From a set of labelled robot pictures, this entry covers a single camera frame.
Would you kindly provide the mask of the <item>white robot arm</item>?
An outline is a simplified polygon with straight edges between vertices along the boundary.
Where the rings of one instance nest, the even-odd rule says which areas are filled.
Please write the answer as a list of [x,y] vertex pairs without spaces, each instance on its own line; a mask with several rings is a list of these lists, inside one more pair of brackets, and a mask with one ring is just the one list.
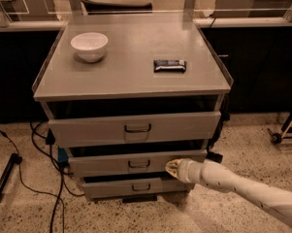
[[220,163],[189,158],[169,161],[166,171],[183,183],[196,183],[221,192],[234,192],[292,228],[292,192],[241,177]]

